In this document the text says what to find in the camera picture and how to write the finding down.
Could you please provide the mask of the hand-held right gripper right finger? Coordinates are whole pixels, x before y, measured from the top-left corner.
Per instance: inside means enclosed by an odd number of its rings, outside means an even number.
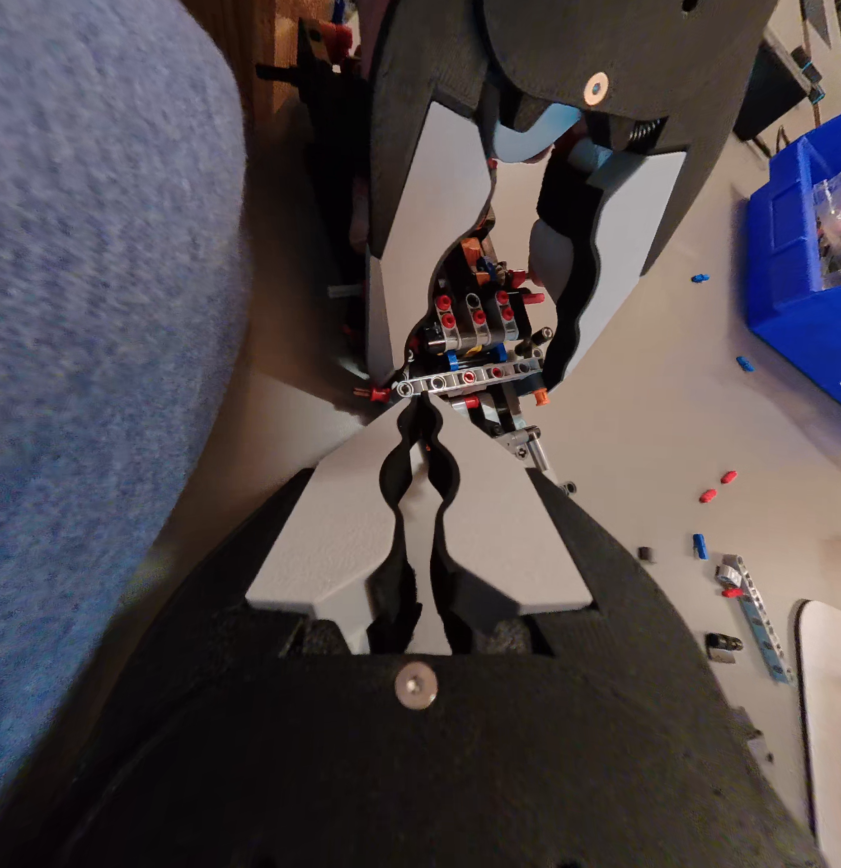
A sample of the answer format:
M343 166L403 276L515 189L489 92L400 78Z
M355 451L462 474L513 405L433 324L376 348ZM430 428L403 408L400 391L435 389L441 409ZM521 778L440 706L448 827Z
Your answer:
M442 498L430 577L452 653L504 621L588 608L592 594L538 491L545 474L438 396L422 399L422 432Z

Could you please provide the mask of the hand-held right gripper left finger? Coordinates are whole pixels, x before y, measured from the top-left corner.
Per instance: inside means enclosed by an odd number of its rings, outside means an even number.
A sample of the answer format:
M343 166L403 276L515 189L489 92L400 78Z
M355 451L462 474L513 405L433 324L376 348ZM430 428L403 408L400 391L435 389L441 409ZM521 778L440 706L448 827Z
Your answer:
M333 622L354 654L407 648L422 606L399 503L417 409L401 399L318 463L249 586L252 607Z

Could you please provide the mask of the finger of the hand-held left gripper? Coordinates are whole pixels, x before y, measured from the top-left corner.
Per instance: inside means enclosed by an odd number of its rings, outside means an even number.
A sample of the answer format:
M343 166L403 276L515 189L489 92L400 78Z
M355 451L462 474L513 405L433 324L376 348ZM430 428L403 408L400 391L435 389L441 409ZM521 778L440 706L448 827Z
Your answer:
M546 164L536 203L536 284L556 307L545 353L553 390L639 282L686 153L642 156L581 139Z
M366 367L375 384L388 384L404 365L443 258L478 223L490 194L476 124L433 102L384 252L366 256Z

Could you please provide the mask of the multicoloured lego model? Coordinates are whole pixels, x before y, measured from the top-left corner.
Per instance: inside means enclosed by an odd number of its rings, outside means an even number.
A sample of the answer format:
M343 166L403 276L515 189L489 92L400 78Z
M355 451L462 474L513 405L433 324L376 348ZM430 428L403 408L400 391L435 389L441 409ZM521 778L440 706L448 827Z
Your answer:
M351 188L356 175L369 179L371 85L361 74L361 49L353 49L352 29L301 17L296 28L296 62L289 67L257 64L263 81L290 85L306 106L313 140L306 167L328 232L340 278L348 284L345 332L352 351L366 367L366 254L348 243ZM531 457L541 472L549 469L538 429L524 428L518 394L548 402L542 382L543 346L554 331L531 333L526 306L542 293L524 288L527 273L495 258L490 240L495 215L491 205L501 161L521 163L542 151L529 131L518 133L497 122L491 145L483 144L491 194L478 223L443 258L430 291L430 310L411 334L404 365L386 385L355 393L389 403L429 393L454 408L519 459Z

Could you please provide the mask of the long light grey lego beam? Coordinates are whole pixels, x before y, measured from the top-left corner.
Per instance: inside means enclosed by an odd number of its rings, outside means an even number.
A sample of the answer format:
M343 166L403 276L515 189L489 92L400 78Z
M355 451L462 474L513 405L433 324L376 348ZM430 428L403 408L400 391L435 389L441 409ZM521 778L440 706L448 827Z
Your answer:
M726 554L722 556L720 563L722 562L736 567L744 577L744 596L733 600L740 604L768 673L779 683L793 687L795 685L793 670L788 664L780 637L774 629L761 593L744 560L740 556Z

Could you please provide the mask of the person's left hand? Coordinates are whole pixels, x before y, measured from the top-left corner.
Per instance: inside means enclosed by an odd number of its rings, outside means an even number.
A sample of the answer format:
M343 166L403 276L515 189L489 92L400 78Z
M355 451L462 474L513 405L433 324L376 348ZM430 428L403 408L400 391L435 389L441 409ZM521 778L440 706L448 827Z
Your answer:
M351 188L351 219L348 243L357 255L365 255L370 233L370 183L362 175L356 175Z

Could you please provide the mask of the flat black box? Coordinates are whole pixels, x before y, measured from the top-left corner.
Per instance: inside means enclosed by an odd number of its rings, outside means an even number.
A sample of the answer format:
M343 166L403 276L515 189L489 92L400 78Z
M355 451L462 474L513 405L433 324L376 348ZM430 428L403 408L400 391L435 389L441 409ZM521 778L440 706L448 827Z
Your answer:
M755 139L784 114L806 100L815 80L805 49L787 50L770 28L765 28L755 56L733 134L740 142Z

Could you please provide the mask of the blue storage bin white label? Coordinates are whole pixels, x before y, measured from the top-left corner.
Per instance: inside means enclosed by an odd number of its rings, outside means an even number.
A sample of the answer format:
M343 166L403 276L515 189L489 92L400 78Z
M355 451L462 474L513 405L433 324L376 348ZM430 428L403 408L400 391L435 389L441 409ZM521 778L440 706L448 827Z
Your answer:
M841 405L841 286L823 288L813 187L841 172L841 114L770 160L747 207L749 329Z

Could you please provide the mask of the clear plastic parts bag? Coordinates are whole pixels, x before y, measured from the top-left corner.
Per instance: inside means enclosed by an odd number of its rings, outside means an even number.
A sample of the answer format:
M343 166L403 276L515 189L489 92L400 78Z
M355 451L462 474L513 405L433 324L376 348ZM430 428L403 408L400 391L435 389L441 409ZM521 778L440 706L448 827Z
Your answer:
M813 207L822 288L841 287L841 172L813 186Z

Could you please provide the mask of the wooden cabinet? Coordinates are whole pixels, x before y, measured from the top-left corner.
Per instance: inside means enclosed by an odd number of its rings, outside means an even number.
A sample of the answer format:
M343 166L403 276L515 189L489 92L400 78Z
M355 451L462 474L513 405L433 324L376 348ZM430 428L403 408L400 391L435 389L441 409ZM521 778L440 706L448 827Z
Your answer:
M284 84L263 81L256 65L286 67L296 59L296 28L315 16L317 2L184 1L183 5L224 55L238 85L247 139L287 97Z

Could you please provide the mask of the person's blue sweater torso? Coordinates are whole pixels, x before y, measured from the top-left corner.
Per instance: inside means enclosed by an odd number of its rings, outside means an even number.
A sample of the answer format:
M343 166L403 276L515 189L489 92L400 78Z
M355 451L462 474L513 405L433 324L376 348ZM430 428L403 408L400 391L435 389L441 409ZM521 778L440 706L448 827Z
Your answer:
M216 419L245 167L181 2L0 2L0 811Z

